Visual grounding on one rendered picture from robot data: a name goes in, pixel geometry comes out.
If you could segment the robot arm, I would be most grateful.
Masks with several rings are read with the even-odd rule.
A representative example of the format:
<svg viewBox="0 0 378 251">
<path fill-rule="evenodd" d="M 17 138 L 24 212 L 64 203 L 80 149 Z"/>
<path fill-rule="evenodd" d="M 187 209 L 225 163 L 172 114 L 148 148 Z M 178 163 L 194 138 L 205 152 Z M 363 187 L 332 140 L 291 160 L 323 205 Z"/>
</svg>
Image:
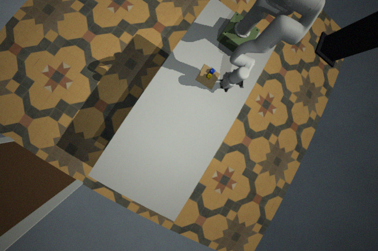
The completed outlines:
<svg viewBox="0 0 378 251">
<path fill-rule="evenodd" d="M 244 88 L 255 59 L 244 53 L 267 53 L 278 42 L 290 45 L 298 43 L 308 32 L 325 5 L 325 0 L 256 0 L 249 12 L 234 26 L 235 33 L 241 37 L 249 36 L 250 31 L 261 21 L 264 12 L 275 19 L 254 40 L 240 44 L 230 56 L 230 62 L 239 68 L 228 75 L 228 81 Z M 297 12 L 299 21 L 286 15 Z M 242 81 L 242 82 L 241 82 Z"/>
</svg>

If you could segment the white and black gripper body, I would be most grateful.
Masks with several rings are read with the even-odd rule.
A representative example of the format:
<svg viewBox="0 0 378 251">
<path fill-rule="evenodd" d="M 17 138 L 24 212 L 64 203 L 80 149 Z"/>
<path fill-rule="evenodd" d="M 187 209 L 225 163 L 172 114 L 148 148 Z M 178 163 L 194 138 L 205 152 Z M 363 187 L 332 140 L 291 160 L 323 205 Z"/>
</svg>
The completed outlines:
<svg viewBox="0 0 378 251">
<path fill-rule="evenodd" d="M 231 71 L 232 72 L 232 71 Z M 228 72 L 226 74 L 223 75 L 223 88 L 226 89 L 226 88 L 232 88 L 235 84 L 231 84 L 229 81 L 228 81 L 228 75 L 231 73 L 231 72 Z"/>
</svg>

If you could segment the tan flat mat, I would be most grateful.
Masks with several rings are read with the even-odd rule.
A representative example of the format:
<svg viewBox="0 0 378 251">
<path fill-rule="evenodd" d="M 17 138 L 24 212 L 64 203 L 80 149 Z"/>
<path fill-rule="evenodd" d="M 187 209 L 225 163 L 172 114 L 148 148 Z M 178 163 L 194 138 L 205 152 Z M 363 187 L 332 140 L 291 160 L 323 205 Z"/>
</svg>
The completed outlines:
<svg viewBox="0 0 378 251">
<path fill-rule="evenodd" d="M 206 76 L 209 74 L 209 71 L 211 68 L 204 64 L 203 68 L 199 72 L 196 81 L 200 82 L 201 84 L 205 85 L 209 89 L 212 90 L 213 86 L 215 85 L 217 79 L 219 78 L 220 73 L 216 72 L 212 74 L 211 79 L 206 78 Z"/>
</svg>

